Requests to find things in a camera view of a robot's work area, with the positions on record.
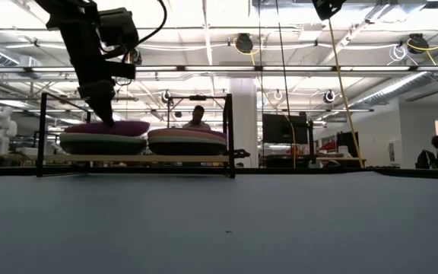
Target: pink cushion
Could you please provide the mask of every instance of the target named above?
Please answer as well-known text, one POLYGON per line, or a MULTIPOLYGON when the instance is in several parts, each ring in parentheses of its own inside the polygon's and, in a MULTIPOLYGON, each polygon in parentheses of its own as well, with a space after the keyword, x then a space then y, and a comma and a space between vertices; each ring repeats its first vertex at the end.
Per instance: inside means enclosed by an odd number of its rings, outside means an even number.
POLYGON ((65 129, 67 133, 91 133, 91 134, 110 134, 121 136, 140 136, 148 131, 150 123, 142 121, 118 121, 114 122, 113 127, 108 127, 104 123, 88 123, 78 126, 71 126, 65 129))

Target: white wall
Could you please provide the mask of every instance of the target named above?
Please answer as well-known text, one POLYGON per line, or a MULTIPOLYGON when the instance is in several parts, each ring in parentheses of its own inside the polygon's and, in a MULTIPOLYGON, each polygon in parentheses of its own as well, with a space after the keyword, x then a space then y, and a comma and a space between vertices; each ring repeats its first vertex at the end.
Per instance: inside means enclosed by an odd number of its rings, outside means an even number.
MULTIPOLYGON (((366 158, 366 166, 389 166, 400 163, 402 131, 400 127, 398 99, 388 105, 374 106, 372 113, 353 114, 354 128, 359 132, 360 152, 366 158), (395 142, 395 162, 389 159, 389 143, 395 142)), ((335 135, 337 132, 350 132, 349 123, 328 123, 327 129, 314 130, 314 139, 335 135)))
POLYGON ((423 149, 436 151, 431 139, 436 135, 438 104, 400 104, 402 168, 414 168, 417 156, 423 149))

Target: computer screen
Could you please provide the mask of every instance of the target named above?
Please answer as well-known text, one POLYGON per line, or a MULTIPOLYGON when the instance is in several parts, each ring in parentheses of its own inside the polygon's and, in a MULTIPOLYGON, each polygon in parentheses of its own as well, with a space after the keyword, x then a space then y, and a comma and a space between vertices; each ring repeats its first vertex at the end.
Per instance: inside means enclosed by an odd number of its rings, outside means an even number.
MULTIPOLYGON (((308 144, 308 127, 306 115, 289 116, 294 126, 295 143, 308 144)), ((292 128, 284 115, 263 114, 263 142, 275 144, 293 143, 292 128)))

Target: black cable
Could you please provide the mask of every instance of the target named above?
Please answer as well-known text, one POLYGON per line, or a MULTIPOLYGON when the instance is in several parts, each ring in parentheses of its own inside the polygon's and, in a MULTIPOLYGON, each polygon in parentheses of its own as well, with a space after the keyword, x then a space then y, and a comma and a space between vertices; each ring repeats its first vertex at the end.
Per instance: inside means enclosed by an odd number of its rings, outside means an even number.
MULTIPOLYGON (((258 1, 258 32, 259 32, 259 65, 263 66, 263 52, 262 52, 262 2, 258 1)), ((264 94, 265 90, 263 89, 263 69, 259 71, 259 77, 261 81, 259 82, 262 88, 262 121, 263 121, 263 112, 265 111, 265 102, 264 102, 264 94)), ((263 167, 266 167, 265 164, 265 138, 262 137, 262 150, 263 150, 263 167)))
POLYGON ((288 122, 290 123, 292 127, 292 138, 294 139, 293 142, 290 140, 290 151, 292 154, 292 158, 294 160, 294 168, 295 163, 297 161, 297 147, 293 147, 293 143, 295 143, 295 128, 292 125, 292 122, 290 121, 290 101, 288 100, 288 84, 287 84, 287 69, 285 68, 285 54, 283 49, 283 37, 281 35, 281 23, 280 23, 280 9, 278 8, 278 0, 275 0, 276 6, 277 6, 277 16, 278 16, 278 31, 280 32, 280 47, 281 47, 281 61, 283 62, 283 77, 285 80, 285 96, 287 99, 287 112, 288 112, 288 122))
MULTIPOLYGON (((165 7, 165 4, 163 3, 163 0, 157 0, 157 1, 160 3, 160 5, 161 5, 161 7, 162 7, 162 9, 163 9, 163 20, 162 20, 162 22, 161 22, 161 25, 160 25, 159 27, 157 27, 155 30, 153 30, 150 34, 148 34, 147 36, 145 36, 145 37, 143 37, 142 39, 140 39, 140 40, 138 41, 138 45, 141 44, 141 43, 143 43, 144 41, 146 41, 146 40, 152 38, 152 36, 154 36, 155 34, 157 34, 158 31, 160 31, 160 30, 163 28, 163 26, 165 26, 165 23, 167 22, 167 18, 168 18, 167 7, 165 7)), ((130 53, 131 51, 132 51, 132 49, 128 49, 128 50, 126 51, 125 55, 122 57, 121 62, 125 62, 125 61, 126 61, 126 57, 128 57, 128 55, 129 55, 129 53, 130 53)))

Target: white robot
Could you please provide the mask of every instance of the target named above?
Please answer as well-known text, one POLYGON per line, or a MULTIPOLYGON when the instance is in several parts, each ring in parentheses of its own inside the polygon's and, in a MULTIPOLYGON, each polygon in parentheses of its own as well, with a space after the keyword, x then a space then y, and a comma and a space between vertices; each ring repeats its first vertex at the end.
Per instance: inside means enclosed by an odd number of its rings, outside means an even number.
POLYGON ((11 107, 0 107, 0 155, 6 155, 9 150, 9 138, 15 137, 17 124, 11 121, 13 109, 11 107))

